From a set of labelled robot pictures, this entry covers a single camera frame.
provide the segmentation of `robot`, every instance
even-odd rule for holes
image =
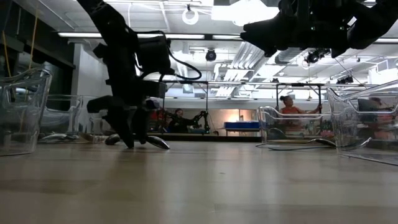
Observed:
[[[103,118],[117,132],[128,148],[134,147],[134,140],[141,144],[152,143],[158,147],[169,149],[160,138],[150,137],[147,134],[150,113],[159,108],[159,102],[154,98],[164,98],[167,85],[162,83],[166,75],[174,75],[171,69],[169,56],[170,42],[161,31],[143,32],[158,34],[152,38],[139,39],[122,15],[102,0],[77,0],[91,17],[106,45],[99,44],[94,54],[102,58],[108,68],[109,80],[107,85],[112,88],[112,96],[103,96],[91,100],[87,104],[89,113],[98,113],[108,110]],[[195,67],[179,61],[199,74],[196,78],[181,77],[186,80],[197,80],[201,73]],[[137,76],[135,67],[142,71]],[[161,74],[159,82],[144,80],[150,73]],[[129,111],[134,107],[135,113],[129,125]]]
[[[186,119],[186,118],[180,118],[178,117],[176,114],[164,111],[164,113],[167,116],[170,116],[172,120],[176,121],[177,123],[180,124],[187,124],[189,126],[193,126],[194,128],[200,128],[201,125],[198,124],[199,120],[203,118],[203,120],[205,121],[205,133],[206,134],[210,134],[210,126],[207,120],[207,116],[209,115],[209,113],[207,111],[201,111],[199,112],[196,116],[194,116],[192,119]]]

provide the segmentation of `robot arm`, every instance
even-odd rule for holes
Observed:
[[[398,1],[380,0],[372,8],[364,0],[281,0],[273,19],[246,24],[241,38],[270,57],[288,47],[331,49],[337,57],[348,48],[365,49],[398,19]],[[356,22],[350,27],[348,22]]]
[[[173,114],[173,113],[170,113],[167,111],[165,111],[165,114],[170,116],[176,123],[184,124],[187,126],[199,126],[198,122],[201,118],[203,118],[205,120],[205,131],[207,134],[210,133],[210,126],[209,126],[208,120],[207,120],[207,116],[208,116],[207,111],[199,112],[199,114],[194,116],[192,119],[180,118],[176,114]]]
[[[128,148],[134,147],[133,133],[144,144],[148,138],[150,113],[159,108],[159,102],[150,97],[163,98],[167,85],[143,78],[154,72],[159,72],[161,79],[165,75],[174,75],[175,71],[170,68],[169,56],[172,56],[169,49],[170,42],[161,31],[146,32],[159,35],[139,39],[138,33],[126,25],[123,16],[102,0],[77,1],[91,17],[106,42],[106,45],[99,44],[94,53],[103,59],[108,68],[109,80],[106,84],[111,86],[113,94],[89,101],[87,110],[89,113],[108,110],[104,119],[119,134]],[[138,67],[138,64],[141,65],[141,76],[136,74],[135,66]],[[201,78],[201,73],[195,70],[199,76],[191,78],[193,80]],[[136,112],[129,124],[127,120],[131,107],[135,107]]]

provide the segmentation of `black cable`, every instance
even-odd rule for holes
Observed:
[[[159,82],[163,81],[163,77],[165,76],[165,74],[160,74],[160,78],[159,78]]]
[[[216,126],[215,126],[215,125],[214,125],[214,123],[213,123],[213,118],[211,118],[211,114],[210,114],[210,113],[208,113],[208,115],[209,115],[209,118],[210,118],[211,124],[213,125],[213,129],[214,129],[214,131],[217,131],[217,129],[216,129]]]
[[[194,66],[190,65],[190,64],[187,63],[187,62],[182,62],[182,61],[180,61],[179,59],[175,58],[174,55],[171,53],[170,49],[169,49],[169,55],[170,55],[170,57],[172,57],[176,62],[178,62],[178,63],[180,63],[180,64],[182,64],[182,65],[185,65],[185,66],[187,66],[188,68],[191,68],[192,70],[196,71],[196,72],[199,74],[199,76],[197,76],[197,77],[195,77],[195,78],[188,78],[188,77],[183,77],[183,76],[181,76],[181,75],[176,75],[177,77],[182,78],[182,79],[184,79],[184,80],[199,80],[199,79],[201,79],[202,74],[201,74],[201,72],[200,72],[197,68],[195,68]]]

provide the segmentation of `ceiling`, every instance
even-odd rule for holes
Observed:
[[[59,32],[97,32],[93,22],[81,6],[74,0],[15,0],[23,8],[31,13],[38,9],[41,20],[52,26]],[[263,0],[267,6],[276,6],[278,0]],[[198,22],[188,25],[182,20],[182,13],[186,9],[184,5],[169,5],[161,3],[151,4],[113,4],[111,5],[130,21],[134,30],[162,30],[168,33],[201,33],[201,34],[238,34],[243,31],[241,26],[231,21],[214,21],[211,19],[213,0],[202,1],[202,6],[192,6],[199,10]],[[398,37],[398,23],[386,34],[385,37]],[[90,44],[97,44],[100,40],[90,40]],[[215,62],[207,62],[205,54],[207,49],[215,49],[218,58]],[[288,66],[275,65],[274,58],[262,57],[263,52],[257,47],[242,42],[228,41],[204,41],[204,40],[174,40],[172,50],[181,52],[189,57],[186,62],[196,66],[207,80],[269,82],[272,78],[278,78],[280,82],[307,82],[335,83],[341,75],[352,74],[356,78],[355,83],[368,81],[368,70],[386,57],[398,58],[398,45],[371,45],[365,50],[350,49],[336,59],[326,57],[316,65],[303,66],[303,56],[306,52],[291,51],[284,55]],[[233,70],[227,72],[223,66],[235,66],[245,72]],[[213,86],[215,96],[217,88],[225,90],[229,86]],[[243,91],[246,86],[233,88],[232,91]]]

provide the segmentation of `ceiling light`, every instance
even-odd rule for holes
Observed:
[[[66,38],[92,38],[92,39],[101,39],[102,36],[100,33],[94,32],[59,32],[58,35],[60,37]],[[161,34],[138,34],[138,38],[150,38],[156,37]],[[204,39],[205,35],[203,34],[166,34],[166,37],[169,39],[180,39],[180,40],[195,40],[195,39]]]
[[[241,99],[249,99],[250,96],[239,96],[239,95],[235,95],[235,98],[241,98]]]
[[[202,100],[200,97],[174,97],[174,99],[180,99],[180,100]]]
[[[246,83],[247,85],[277,85],[278,83],[266,83],[266,82],[264,82],[264,83],[253,83],[253,82],[249,82],[249,83]]]
[[[229,100],[254,100],[252,98],[230,98]]]
[[[213,40],[242,40],[240,35],[213,35]]]
[[[209,84],[240,85],[241,82],[208,82]]]
[[[181,5],[186,5],[186,4],[191,4],[193,6],[200,6],[201,1],[178,1],[178,0],[170,0],[170,1],[146,1],[146,0],[104,0],[106,3],[116,3],[116,4],[131,4],[131,3],[141,3],[141,4],[159,4],[159,3],[164,3],[164,4],[181,4]]]
[[[398,44],[398,38],[380,38],[375,44]]]
[[[189,12],[193,12],[193,17],[190,19],[187,17]],[[199,12],[196,9],[185,9],[182,12],[182,21],[188,25],[195,25],[199,21]]]

